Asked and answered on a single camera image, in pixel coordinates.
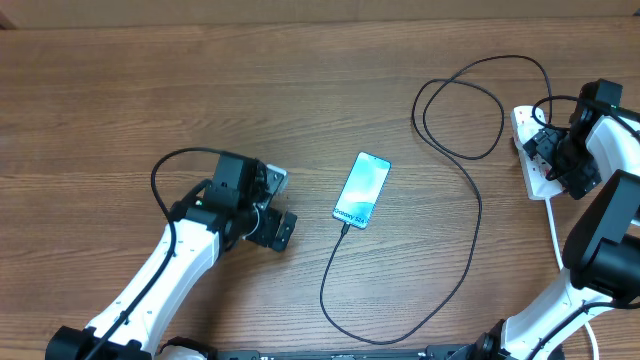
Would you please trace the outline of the Samsung Galaxy smartphone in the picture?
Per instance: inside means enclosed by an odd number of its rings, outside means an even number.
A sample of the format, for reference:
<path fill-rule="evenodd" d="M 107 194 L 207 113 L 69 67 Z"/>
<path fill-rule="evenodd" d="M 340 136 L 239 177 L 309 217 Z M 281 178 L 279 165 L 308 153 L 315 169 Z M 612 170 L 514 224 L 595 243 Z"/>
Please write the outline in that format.
<path fill-rule="evenodd" d="M 333 209 L 333 217 L 350 226 L 365 229 L 390 170 L 389 161 L 360 152 Z"/>

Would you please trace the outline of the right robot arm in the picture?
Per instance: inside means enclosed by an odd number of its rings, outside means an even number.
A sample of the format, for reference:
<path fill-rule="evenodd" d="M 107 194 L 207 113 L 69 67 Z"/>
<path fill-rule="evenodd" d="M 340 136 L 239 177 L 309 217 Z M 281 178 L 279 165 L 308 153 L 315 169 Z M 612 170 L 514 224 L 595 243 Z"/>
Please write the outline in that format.
<path fill-rule="evenodd" d="M 454 359 L 561 359 L 562 343 L 598 315 L 639 306 L 639 116 L 620 105 L 622 85 L 582 86 L 566 130 L 536 106 L 511 114 L 530 198 L 600 191 L 570 231 L 558 277 L 523 311 L 499 321 Z"/>

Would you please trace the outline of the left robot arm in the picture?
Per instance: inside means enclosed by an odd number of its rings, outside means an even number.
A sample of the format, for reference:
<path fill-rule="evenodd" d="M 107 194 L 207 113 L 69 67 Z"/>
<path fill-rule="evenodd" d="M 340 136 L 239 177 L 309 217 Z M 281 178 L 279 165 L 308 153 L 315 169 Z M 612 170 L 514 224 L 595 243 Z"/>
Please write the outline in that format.
<path fill-rule="evenodd" d="M 162 340 L 182 302 L 222 255 L 248 240 L 286 249 L 297 217 L 271 207 L 288 183 L 286 170 L 221 151 L 212 177 L 161 208 L 164 233 L 118 297 L 83 329 L 62 326 L 46 360 L 215 359 L 215 348 L 184 337 Z"/>

